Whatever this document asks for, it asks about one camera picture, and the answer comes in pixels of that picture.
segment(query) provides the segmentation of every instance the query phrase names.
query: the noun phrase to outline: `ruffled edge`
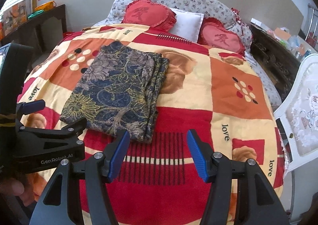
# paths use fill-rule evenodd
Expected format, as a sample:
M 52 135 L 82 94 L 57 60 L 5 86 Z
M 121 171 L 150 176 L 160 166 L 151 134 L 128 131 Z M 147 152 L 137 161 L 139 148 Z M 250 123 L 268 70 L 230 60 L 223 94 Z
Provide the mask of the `ruffled edge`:
M 152 2 L 151 0 L 134 0 L 133 2 L 131 2 L 130 4 L 127 5 L 125 12 L 127 13 L 128 9 L 131 6 L 133 6 L 135 3 L 138 3 L 140 1 L 144 1 L 146 3 L 149 3 L 150 5 L 161 6 L 166 10 L 166 16 L 162 20 L 158 21 L 157 23 L 150 25 L 150 27 L 157 27 L 157 28 L 160 28 L 166 32 L 168 32 L 171 28 L 173 28 L 174 24 L 177 22 L 177 19 L 175 18 L 176 14 L 171 9 L 169 9 L 167 6 L 165 6 L 163 4 Z M 126 18 L 126 14 L 124 15 L 124 18 L 121 22 L 128 23 L 127 18 Z
M 209 45 L 203 36 L 203 29 L 206 26 L 214 26 L 224 33 L 236 35 L 236 37 L 238 38 L 238 41 L 239 41 L 239 49 L 235 53 L 240 54 L 243 57 L 245 56 L 245 46 L 243 45 L 240 37 L 236 33 L 225 29 L 223 25 L 220 25 L 219 23 L 214 22 L 214 21 L 208 21 L 208 22 L 205 22 L 202 24 L 201 29 L 200 29 L 200 37 L 198 39 L 199 44 L 202 43 L 203 45 Z

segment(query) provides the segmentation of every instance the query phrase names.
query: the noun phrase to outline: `white pillow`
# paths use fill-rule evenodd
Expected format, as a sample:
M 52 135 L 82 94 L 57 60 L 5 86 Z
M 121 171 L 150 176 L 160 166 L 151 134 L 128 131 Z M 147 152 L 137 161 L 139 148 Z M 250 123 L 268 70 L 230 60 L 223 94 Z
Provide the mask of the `white pillow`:
M 176 14 L 175 18 L 177 19 L 177 22 L 173 28 L 169 30 L 169 33 L 196 43 L 198 41 L 204 14 L 180 9 L 170 9 Z

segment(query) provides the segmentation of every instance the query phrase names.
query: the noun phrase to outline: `blue gripper pad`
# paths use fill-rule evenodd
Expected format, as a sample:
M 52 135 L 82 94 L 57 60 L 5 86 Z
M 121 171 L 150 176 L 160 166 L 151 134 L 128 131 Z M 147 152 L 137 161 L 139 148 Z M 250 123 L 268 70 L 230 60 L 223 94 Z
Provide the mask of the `blue gripper pad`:
M 117 144 L 117 147 L 109 162 L 109 182 L 112 182 L 119 175 L 121 164 L 124 160 L 125 155 L 127 154 L 130 143 L 129 132 L 126 130 L 121 130 L 120 132 L 118 132 L 117 139 L 111 144 L 113 143 Z
M 45 101 L 43 99 L 36 100 L 28 103 L 24 103 L 21 109 L 22 114 L 32 114 L 37 111 L 43 110 L 45 107 Z
M 209 183 L 211 156 L 213 154 L 211 146 L 206 142 L 202 142 L 194 129 L 187 132 L 187 144 L 199 177 L 205 183 Z

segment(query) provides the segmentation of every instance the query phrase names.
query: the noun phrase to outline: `human hand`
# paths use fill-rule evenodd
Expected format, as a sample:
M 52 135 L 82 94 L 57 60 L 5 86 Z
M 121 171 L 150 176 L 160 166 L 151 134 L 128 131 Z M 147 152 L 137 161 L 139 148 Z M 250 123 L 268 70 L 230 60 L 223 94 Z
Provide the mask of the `human hand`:
M 28 206 L 34 201 L 32 183 L 23 185 L 14 178 L 8 178 L 0 183 L 0 193 L 19 196 L 24 206 Z

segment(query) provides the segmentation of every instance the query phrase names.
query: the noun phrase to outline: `quilt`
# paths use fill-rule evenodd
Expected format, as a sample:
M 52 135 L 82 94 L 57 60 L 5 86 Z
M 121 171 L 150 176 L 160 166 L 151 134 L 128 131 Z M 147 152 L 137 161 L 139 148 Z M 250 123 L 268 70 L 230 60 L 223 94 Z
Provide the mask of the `quilt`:
M 195 129 L 204 142 L 228 158 L 254 158 L 278 196 L 284 153 L 260 78 L 239 54 L 201 46 L 162 30 L 136 24 L 99 26 L 66 37 L 25 81 L 19 102 L 44 99 L 43 110 L 24 116 L 26 126 L 61 129 L 63 106 L 103 45 L 119 40 L 144 52 L 160 53 L 169 67 L 157 100 L 151 144 L 131 142 L 118 178 L 107 184 L 120 224 L 199 224 L 209 184 L 198 177 L 186 143 Z M 112 141 L 85 130 L 86 158 Z M 38 198 L 53 169 L 31 174 Z M 85 224 L 91 224 L 85 181 L 80 181 Z M 233 224 L 237 182 L 232 182 L 228 224 Z

